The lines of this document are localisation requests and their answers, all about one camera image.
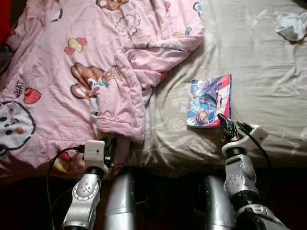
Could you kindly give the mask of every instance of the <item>comic book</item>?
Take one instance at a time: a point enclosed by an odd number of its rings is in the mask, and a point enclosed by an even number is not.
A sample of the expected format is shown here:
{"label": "comic book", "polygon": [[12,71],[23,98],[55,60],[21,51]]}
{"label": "comic book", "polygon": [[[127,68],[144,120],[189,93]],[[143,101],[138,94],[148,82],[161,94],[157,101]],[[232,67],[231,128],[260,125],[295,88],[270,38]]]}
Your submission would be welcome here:
{"label": "comic book", "polygon": [[231,74],[210,80],[193,80],[189,93],[187,125],[217,127],[218,113],[231,118]]}

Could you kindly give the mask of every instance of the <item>anime character illustration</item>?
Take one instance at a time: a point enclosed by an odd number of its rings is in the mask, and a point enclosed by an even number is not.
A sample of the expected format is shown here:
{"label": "anime character illustration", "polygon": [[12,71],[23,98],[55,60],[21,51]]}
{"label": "anime character illustration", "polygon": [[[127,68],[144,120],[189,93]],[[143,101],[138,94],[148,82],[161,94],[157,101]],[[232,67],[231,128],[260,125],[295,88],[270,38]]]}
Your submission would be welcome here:
{"label": "anime character illustration", "polygon": [[19,102],[0,104],[0,156],[18,150],[35,132],[30,112]]}
{"label": "anime character illustration", "polygon": [[90,100],[90,91],[96,85],[107,88],[108,82],[114,79],[112,69],[106,72],[96,66],[84,66],[76,62],[71,67],[71,74],[78,82],[71,86],[71,93],[78,99]]}
{"label": "anime character illustration", "polygon": [[189,94],[188,125],[206,126],[215,121],[216,111],[224,112],[226,104],[229,105],[230,91],[226,80],[226,76],[213,80],[193,80]]}

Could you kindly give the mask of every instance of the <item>black cable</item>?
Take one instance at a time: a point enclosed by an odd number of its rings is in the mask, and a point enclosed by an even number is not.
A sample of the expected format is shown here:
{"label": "black cable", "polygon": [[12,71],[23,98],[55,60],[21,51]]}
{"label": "black cable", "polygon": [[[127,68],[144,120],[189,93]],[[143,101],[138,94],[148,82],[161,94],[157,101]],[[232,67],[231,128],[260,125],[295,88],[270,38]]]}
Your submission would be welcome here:
{"label": "black cable", "polygon": [[265,192],[265,195],[264,195],[264,198],[263,198],[263,202],[265,202],[265,200],[267,199],[268,197],[268,194],[271,190],[271,183],[272,183],[272,164],[271,164],[271,161],[270,161],[270,158],[269,158],[269,155],[267,154],[267,152],[263,149],[263,147],[257,142],[257,140],[248,132],[246,131],[246,129],[243,127],[243,125],[240,123],[240,122],[237,122],[237,125],[240,127],[240,130],[245,133],[256,145],[257,147],[260,149],[260,151],[262,152],[266,162],[267,162],[267,165],[268,165],[268,170],[269,170],[269,183],[268,183],[268,186],[267,186],[267,189],[266,189],[266,192]]}
{"label": "black cable", "polygon": [[47,171],[47,176],[46,176],[46,190],[47,190],[47,198],[48,198],[49,210],[51,210],[51,208],[52,208],[51,199],[50,199],[50,192],[49,192],[49,178],[50,178],[50,174],[51,174],[51,170],[52,170],[52,167],[54,165],[54,162],[56,161],[56,159],[62,153],[66,152],[68,150],[77,150],[78,152],[84,153],[84,147],[85,147],[85,145],[79,145],[79,146],[76,146],[76,147],[70,147],[70,148],[63,149],[60,152],[58,152],[54,158],[52,158],[52,160],[50,162],[50,165],[49,165],[49,168],[48,168],[48,171]]}
{"label": "black cable", "polygon": [[49,212],[49,218],[48,218],[48,224],[49,224],[50,230],[55,230],[54,223],[53,223],[53,218],[52,218],[52,212],[53,212],[53,209],[54,209],[56,203],[57,203],[63,196],[65,196],[68,192],[70,192],[72,189],[73,189],[73,187],[70,188],[70,189],[68,189],[68,190],[66,190],[64,193],[62,193],[61,195],[59,195],[58,198],[53,202],[53,205],[51,206],[51,209],[50,209],[50,212]]}

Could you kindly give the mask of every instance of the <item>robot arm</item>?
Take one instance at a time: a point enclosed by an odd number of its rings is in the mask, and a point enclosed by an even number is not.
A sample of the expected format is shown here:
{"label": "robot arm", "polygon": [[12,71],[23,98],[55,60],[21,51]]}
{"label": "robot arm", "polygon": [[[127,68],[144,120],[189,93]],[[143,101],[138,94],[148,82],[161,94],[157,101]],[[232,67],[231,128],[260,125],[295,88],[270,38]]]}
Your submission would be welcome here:
{"label": "robot arm", "polygon": [[[235,124],[223,114],[218,114],[218,118],[221,120],[224,134],[222,153],[226,156],[224,189],[236,212],[237,229],[288,230],[263,204],[255,186],[256,174],[246,153],[255,149],[256,144],[249,136],[239,134]],[[258,143],[268,136],[268,132],[258,125],[239,125]]]}
{"label": "robot arm", "polygon": [[114,142],[109,154],[105,156],[105,142],[87,141],[84,150],[86,171],[72,190],[72,202],[62,224],[62,230],[92,230],[96,207],[100,201],[102,180],[108,175],[109,162],[112,161]]}

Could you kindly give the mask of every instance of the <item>cartoon bear print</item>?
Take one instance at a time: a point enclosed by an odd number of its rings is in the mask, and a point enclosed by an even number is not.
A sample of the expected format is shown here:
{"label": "cartoon bear print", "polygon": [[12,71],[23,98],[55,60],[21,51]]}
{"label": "cartoon bear print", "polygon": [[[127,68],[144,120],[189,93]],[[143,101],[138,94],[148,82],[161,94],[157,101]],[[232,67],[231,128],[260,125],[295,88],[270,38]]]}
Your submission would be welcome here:
{"label": "cartoon bear print", "polygon": [[20,149],[34,134],[35,122],[19,102],[0,104],[0,156]]}
{"label": "cartoon bear print", "polygon": [[114,11],[128,1],[129,0],[96,0],[96,5],[99,6],[101,9],[106,8],[111,11]]}
{"label": "cartoon bear print", "polygon": [[71,93],[78,99],[90,99],[91,89],[98,83],[107,87],[107,82],[114,78],[112,70],[105,72],[95,66],[84,66],[76,62],[71,67],[71,73],[78,82],[71,86]]}

